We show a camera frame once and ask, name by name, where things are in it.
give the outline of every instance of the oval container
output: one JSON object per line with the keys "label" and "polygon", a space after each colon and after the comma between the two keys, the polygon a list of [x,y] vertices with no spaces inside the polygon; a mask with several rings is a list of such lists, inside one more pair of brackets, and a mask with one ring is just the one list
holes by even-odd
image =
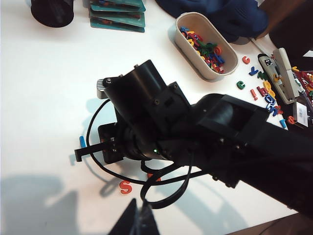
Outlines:
{"label": "oval container", "polygon": [[[182,26],[200,35],[204,43],[216,43],[222,49],[221,57],[225,60],[223,65],[224,73],[213,71],[205,61],[200,58],[196,50],[180,32],[179,29]],[[234,72],[238,67],[238,56],[235,50],[208,18],[198,12],[183,13],[176,19],[175,42],[205,79],[212,80],[223,78]]]}

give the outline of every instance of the red letter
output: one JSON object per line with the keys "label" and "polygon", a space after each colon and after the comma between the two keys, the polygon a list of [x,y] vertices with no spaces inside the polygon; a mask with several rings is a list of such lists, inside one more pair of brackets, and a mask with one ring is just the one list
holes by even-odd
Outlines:
{"label": "red letter", "polygon": [[121,183],[119,183],[119,187],[122,189],[120,192],[124,195],[131,193],[133,190],[132,186],[128,184],[130,184],[130,182],[126,180],[123,180]]}

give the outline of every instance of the white label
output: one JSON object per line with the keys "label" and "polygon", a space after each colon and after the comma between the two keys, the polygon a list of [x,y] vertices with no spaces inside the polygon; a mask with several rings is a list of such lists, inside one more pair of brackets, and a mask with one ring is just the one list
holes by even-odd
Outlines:
{"label": "white label", "polygon": [[297,122],[308,127],[307,107],[297,102]]}

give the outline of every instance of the blue fabric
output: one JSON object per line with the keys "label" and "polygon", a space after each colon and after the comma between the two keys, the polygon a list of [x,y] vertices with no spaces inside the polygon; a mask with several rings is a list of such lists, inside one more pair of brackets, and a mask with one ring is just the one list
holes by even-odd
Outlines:
{"label": "blue fabric", "polygon": [[241,37],[255,37],[268,25],[267,14],[255,0],[156,0],[177,18],[184,12],[205,15],[228,42]]}

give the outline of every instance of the green card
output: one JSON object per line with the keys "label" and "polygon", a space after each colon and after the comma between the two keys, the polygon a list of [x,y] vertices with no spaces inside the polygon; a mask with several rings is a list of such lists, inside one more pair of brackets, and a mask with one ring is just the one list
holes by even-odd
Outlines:
{"label": "green card", "polygon": [[107,0],[114,2],[116,4],[123,4],[123,5],[129,5],[129,6],[136,6],[141,7],[142,6],[142,0]]}
{"label": "green card", "polygon": [[101,18],[114,22],[145,27],[145,16],[142,12],[106,12],[89,10],[91,18]]}
{"label": "green card", "polygon": [[93,28],[106,28],[106,29],[133,31],[133,32],[140,32],[140,33],[143,33],[145,31],[145,28],[143,27],[133,26],[133,25],[119,23],[119,22],[112,22],[112,21],[100,19],[100,18],[91,18],[90,25]]}
{"label": "green card", "polygon": [[146,8],[141,2],[140,7],[128,6],[123,4],[115,4],[114,2],[101,1],[105,4],[98,3],[96,1],[90,1],[90,5],[93,11],[119,11],[119,12],[145,12]]}

